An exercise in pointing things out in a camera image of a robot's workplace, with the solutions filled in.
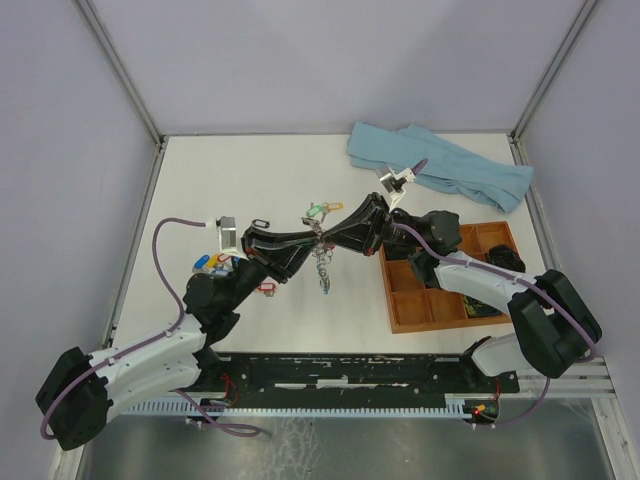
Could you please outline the large keyring holder blue handle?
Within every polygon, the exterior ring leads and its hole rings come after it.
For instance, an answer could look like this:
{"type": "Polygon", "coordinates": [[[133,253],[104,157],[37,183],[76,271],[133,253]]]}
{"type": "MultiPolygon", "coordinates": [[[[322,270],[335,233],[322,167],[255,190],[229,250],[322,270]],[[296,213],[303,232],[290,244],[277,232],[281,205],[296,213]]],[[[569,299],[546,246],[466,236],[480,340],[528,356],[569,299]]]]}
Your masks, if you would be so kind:
{"type": "Polygon", "coordinates": [[[328,265],[332,261],[334,249],[334,245],[319,245],[312,251],[312,256],[315,259],[319,286],[324,295],[328,295],[331,288],[328,265]]]}

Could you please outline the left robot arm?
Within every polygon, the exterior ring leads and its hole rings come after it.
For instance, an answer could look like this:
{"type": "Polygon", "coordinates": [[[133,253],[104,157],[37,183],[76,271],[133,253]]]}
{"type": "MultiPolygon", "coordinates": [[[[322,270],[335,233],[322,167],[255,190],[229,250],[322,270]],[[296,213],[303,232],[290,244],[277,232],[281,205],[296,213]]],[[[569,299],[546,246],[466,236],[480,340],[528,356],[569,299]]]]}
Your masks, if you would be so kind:
{"type": "Polygon", "coordinates": [[[224,252],[236,258],[224,275],[195,273],[176,301],[175,320],[120,347],[62,353],[35,397],[43,415],[40,435],[65,451],[92,440],[116,416],[157,394],[193,384],[215,387],[221,366],[213,344],[239,320],[239,307],[266,280],[287,282],[319,245],[312,231],[269,233],[249,227],[239,241],[231,227],[220,227],[224,252]]]}

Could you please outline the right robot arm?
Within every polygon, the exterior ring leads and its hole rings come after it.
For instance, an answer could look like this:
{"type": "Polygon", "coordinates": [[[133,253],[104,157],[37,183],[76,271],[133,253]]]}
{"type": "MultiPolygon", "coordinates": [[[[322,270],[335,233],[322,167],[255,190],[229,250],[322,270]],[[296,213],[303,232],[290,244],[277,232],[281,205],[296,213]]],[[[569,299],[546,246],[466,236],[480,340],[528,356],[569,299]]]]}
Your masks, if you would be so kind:
{"type": "Polygon", "coordinates": [[[557,379],[596,356],[602,331],[569,279],[553,269],[529,275],[501,268],[462,252],[453,212],[412,216],[372,193],[321,239],[366,256],[382,246],[414,247],[409,261],[422,283],[478,300],[510,318],[513,333],[477,343],[471,359],[460,364],[460,382],[469,390],[481,391],[495,376],[523,368],[557,379]]]}

